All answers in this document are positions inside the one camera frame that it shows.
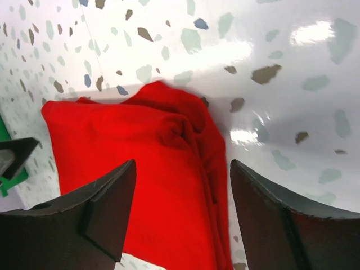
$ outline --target fabric fold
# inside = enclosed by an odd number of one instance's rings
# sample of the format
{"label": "fabric fold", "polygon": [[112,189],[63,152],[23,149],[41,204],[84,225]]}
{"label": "fabric fold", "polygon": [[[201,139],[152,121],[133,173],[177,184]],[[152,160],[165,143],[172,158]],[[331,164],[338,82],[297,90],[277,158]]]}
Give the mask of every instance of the fabric fold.
{"label": "fabric fold", "polygon": [[48,101],[61,194],[134,159],[124,252],[169,270],[232,269],[225,144],[196,96],[162,82],[120,104]]}

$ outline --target terrazzo pattern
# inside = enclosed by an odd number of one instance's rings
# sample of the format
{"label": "terrazzo pattern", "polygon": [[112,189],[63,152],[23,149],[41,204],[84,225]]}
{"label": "terrazzo pattern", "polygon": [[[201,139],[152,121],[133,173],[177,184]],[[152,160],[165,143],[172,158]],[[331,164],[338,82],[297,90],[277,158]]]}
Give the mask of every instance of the terrazzo pattern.
{"label": "terrazzo pattern", "polygon": [[[0,113],[41,141],[16,187],[26,207],[59,195],[47,100],[119,102],[163,79],[197,94],[227,158],[297,193],[358,211],[358,26],[348,0],[4,1]],[[247,269],[229,189],[235,269]],[[158,269],[124,254],[117,269]]]}

